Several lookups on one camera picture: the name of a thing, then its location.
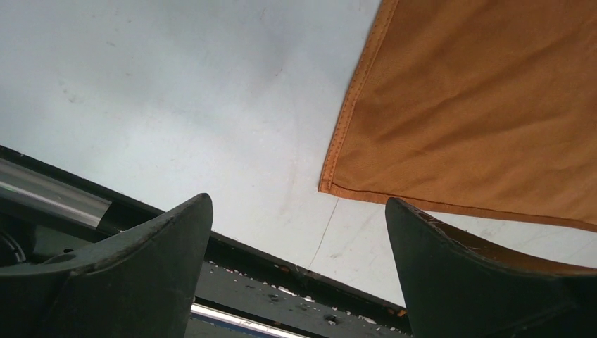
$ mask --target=crack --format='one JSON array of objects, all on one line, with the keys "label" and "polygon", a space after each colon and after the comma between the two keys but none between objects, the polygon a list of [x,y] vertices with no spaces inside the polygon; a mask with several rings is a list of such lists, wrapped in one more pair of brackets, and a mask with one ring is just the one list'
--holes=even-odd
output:
[{"label": "crack", "polygon": [[338,197],[338,199],[336,200],[336,204],[334,204],[334,208],[332,209],[332,214],[329,215],[329,220],[327,220],[327,225],[325,225],[325,230],[323,230],[323,235],[321,236],[321,240],[319,241],[318,249],[315,251],[315,255],[313,255],[313,259],[311,260],[311,263],[309,263],[309,266],[307,267],[308,270],[311,269],[311,265],[315,261],[315,258],[317,257],[317,254],[319,253],[319,249],[321,249],[321,244],[323,243],[323,239],[325,238],[325,233],[327,232],[327,228],[329,227],[329,224],[332,222],[332,217],[334,216],[334,212],[336,211],[336,207],[338,206],[339,201],[340,201],[340,197]]},{"label": "crack", "polygon": [[595,242],[597,239],[592,239],[589,243],[583,245],[580,249],[576,250],[573,254],[569,255],[567,257],[567,259],[570,259],[574,256],[576,256],[580,251],[583,251],[586,247],[588,247],[589,245],[593,244],[593,242]]}]

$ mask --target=black plastic part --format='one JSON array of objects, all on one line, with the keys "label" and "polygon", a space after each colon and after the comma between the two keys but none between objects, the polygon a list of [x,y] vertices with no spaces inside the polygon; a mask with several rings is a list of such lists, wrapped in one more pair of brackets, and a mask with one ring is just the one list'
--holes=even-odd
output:
[{"label": "black plastic part", "polygon": [[25,262],[34,247],[34,224],[0,214],[0,267]]},{"label": "black plastic part", "polygon": [[155,215],[152,213],[131,208],[118,202],[113,202],[99,221],[97,231],[112,236],[128,230],[131,227],[145,223],[154,217]]},{"label": "black plastic part", "polygon": [[202,270],[196,303],[258,323],[307,337],[406,337],[410,332],[400,307],[369,300],[358,290],[347,291],[346,285],[218,234],[212,234]]},{"label": "black plastic part", "polygon": [[597,337],[597,270],[498,246],[398,199],[386,219],[415,337]]},{"label": "black plastic part", "polygon": [[109,234],[96,231],[83,224],[65,220],[60,216],[52,215],[29,206],[24,206],[9,199],[0,198],[0,213],[11,215],[29,223],[43,224],[88,242],[98,242],[110,236]]},{"label": "black plastic part", "polygon": [[0,268],[0,337],[183,337],[212,219],[201,194],[44,264]]}]

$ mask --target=fabric edge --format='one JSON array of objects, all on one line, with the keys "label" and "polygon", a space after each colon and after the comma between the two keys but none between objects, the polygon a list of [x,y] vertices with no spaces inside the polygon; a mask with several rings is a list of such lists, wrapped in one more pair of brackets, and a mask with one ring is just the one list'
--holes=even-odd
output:
[{"label": "fabric edge", "polygon": [[452,213],[456,215],[492,218],[497,220],[513,220],[526,223],[557,225],[561,227],[572,227],[575,229],[597,232],[597,225],[585,223],[580,220],[570,220],[567,218],[555,218],[540,215],[527,215],[523,213],[511,213],[507,211],[495,211],[491,209],[474,208],[469,206],[457,206],[454,204],[425,201],[422,199],[413,199],[405,196],[395,196],[381,194],[377,192],[361,192],[346,189],[333,183],[331,184],[328,193],[343,199],[353,199],[356,201],[364,201],[377,204],[385,204],[388,201],[388,199],[392,197],[398,197],[424,211]]},{"label": "fabric edge", "polygon": [[338,156],[350,125],[356,101],[369,75],[371,65],[377,56],[379,47],[383,42],[383,37],[394,16],[394,10],[396,9],[398,2],[399,0],[382,0],[382,3],[379,5],[379,10],[373,20],[373,26],[369,32],[369,37],[367,38],[365,47],[363,48],[363,52],[357,63],[351,83],[348,86],[346,96],[344,97],[338,121],[334,128],[334,134],[332,135],[332,140],[325,156],[318,186],[319,192],[330,193]]}]

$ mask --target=debris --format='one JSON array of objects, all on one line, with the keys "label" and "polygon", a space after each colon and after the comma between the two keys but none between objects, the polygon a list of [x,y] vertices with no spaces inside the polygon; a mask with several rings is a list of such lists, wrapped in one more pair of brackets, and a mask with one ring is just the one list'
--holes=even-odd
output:
[{"label": "debris", "polygon": [[365,322],[367,322],[367,323],[370,323],[370,324],[377,324],[377,323],[375,322],[375,320],[373,320],[373,319],[371,319],[371,318],[367,318],[367,317],[365,317],[364,315],[359,315],[359,316],[358,316],[358,319],[362,319],[362,320],[364,320]]},{"label": "debris", "polygon": [[296,297],[296,294],[294,292],[288,290],[285,287],[278,287],[278,290],[280,290],[281,292],[285,292],[285,293],[287,293],[287,294],[289,294],[289,295],[291,295],[293,297]]}]

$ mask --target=orange fabric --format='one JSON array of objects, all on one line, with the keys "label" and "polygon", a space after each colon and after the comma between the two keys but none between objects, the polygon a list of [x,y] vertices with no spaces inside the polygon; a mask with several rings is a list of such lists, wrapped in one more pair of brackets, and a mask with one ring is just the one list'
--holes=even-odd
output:
[{"label": "orange fabric", "polygon": [[597,1],[383,0],[320,191],[597,231]]}]

